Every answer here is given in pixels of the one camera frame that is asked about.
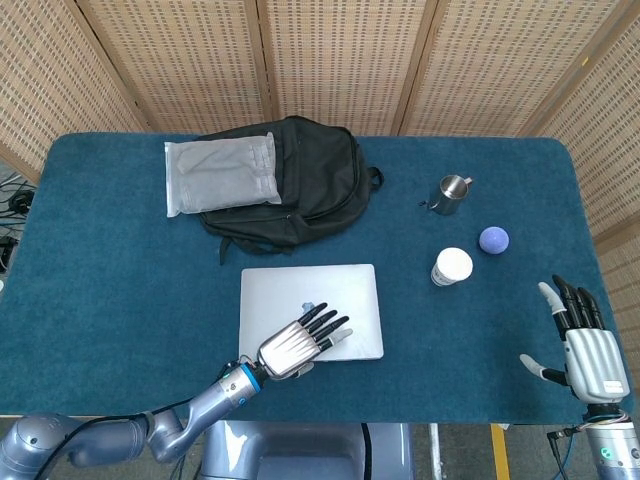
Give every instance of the green light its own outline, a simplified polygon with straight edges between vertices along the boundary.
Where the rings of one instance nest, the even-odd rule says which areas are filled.
[[[613,452],[609,450],[607,447],[602,447],[600,449],[600,454],[607,460],[611,460],[613,458]]]

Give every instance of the yellow tape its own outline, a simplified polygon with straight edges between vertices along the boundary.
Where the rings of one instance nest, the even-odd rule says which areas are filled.
[[[491,442],[493,443],[493,458],[496,462],[497,480],[509,480],[509,460],[507,459],[507,445],[504,443],[504,430],[491,424]]]

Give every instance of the backpack strap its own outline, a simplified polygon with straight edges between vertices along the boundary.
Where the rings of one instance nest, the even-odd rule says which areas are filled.
[[[384,185],[384,175],[378,167],[369,167],[367,168],[367,172],[369,172],[369,186],[371,191],[377,192],[380,190],[380,187]]]
[[[293,247],[284,247],[279,245],[273,245],[270,249],[264,248],[260,246],[260,244],[254,242],[253,240],[247,240],[245,238],[237,238],[237,237],[222,237],[222,241],[220,242],[220,265],[224,265],[224,262],[227,258],[227,250],[229,250],[229,245],[231,243],[235,243],[238,247],[248,253],[253,253],[255,255],[267,255],[267,254],[276,254],[276,253],[285,253],[287,255],[291,255],[293,252]]]

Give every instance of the black backpack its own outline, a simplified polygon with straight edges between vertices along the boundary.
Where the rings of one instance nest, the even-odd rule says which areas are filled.
[[[204,228],[223,237],[221,265],[231,242],[250,253],[291,253],[300,243],[344,230],[367,208],[369,192],[384,182],[380,170],[367,168],[347,129],[304,117],[248,125],[196,140],[268,132],[274,137],[282,205],[264,203],[201,213]]]

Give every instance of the blue ring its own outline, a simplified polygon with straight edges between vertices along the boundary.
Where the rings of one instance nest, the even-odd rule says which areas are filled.
[[[253,388],[255,389],[256,393],[259,393],[260,385],[258,384],[258,381],[256,380],[256,378],[253,376],[253,373],[251,373],[251,370],[249,370],[249,367],[247,367],[243,363],[242,365],[240,365],[240,368],[242,368],[242,370],[247,375],[247,377],[249,377],[249,381],[251,382],[251,385],[253,385]]]

